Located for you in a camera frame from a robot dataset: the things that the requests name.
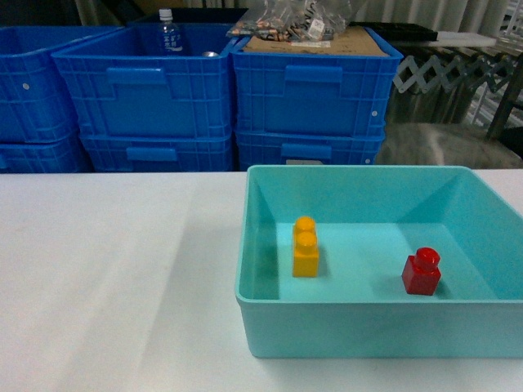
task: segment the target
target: red lego brick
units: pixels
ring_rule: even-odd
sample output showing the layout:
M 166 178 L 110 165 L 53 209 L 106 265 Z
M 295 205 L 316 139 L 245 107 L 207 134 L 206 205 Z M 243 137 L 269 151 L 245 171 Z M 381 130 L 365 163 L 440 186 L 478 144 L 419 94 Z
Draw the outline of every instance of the red lego brick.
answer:
M 439 262 L 440 255 L 430 247 L 420 247 L 415 256 L 407 257 L 401 274 L 407 293 L 433 295 L 441 278 Z

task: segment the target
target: bottle cap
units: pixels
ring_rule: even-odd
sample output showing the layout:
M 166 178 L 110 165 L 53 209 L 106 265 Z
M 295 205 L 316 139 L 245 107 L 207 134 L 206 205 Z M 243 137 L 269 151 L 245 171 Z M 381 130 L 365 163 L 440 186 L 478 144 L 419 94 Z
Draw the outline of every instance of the bottle cap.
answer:
M 159 14 L 160 14 L 160 20 L 172 20 L 171 8 L 160 8 Z

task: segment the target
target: tray bottom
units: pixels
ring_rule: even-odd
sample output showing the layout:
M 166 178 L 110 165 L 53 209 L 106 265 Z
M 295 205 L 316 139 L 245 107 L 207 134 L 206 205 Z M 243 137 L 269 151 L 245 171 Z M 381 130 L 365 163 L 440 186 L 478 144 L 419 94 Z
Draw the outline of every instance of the tray bottom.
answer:
M 442 224 L 317 224 L 320 270 L 317 278 L 292 276 L 292 223 L 277 223 L 273 274 L 257 279 L 273 299 L 299 302 L 428 302 L 498 299 L 452 234 Z M 408 255 L 433 247 L 441 256 L 442 278 L 434 296 L 405 292 L 401 273 Z

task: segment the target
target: gray cloth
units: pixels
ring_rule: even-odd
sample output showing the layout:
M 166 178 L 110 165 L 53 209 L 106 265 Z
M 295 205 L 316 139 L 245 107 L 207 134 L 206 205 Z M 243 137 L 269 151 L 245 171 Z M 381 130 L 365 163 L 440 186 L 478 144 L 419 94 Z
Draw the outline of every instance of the gray cloth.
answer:
M 522 168 L 523 161 L 486 130 L 464 124 L 405 123 L 386 126 L 376 164 L 457 165 L 471 169 Z

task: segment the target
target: yellow lego brick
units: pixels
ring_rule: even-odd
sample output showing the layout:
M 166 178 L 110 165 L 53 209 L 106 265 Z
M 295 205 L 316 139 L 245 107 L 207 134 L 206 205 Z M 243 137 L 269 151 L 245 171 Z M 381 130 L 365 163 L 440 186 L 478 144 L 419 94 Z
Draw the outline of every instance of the yellow lego brick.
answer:
M 302 216 L 296 220 L 294 224 L 294 235 L 300 234 L 303 231 L 310 231 L 316 234 L 316 222 L 309 216 Z
M 295 233 L 293 248 L 293 276 L 297 278 L 318 276 L 320 250 L 316 234 L 310 231 Z

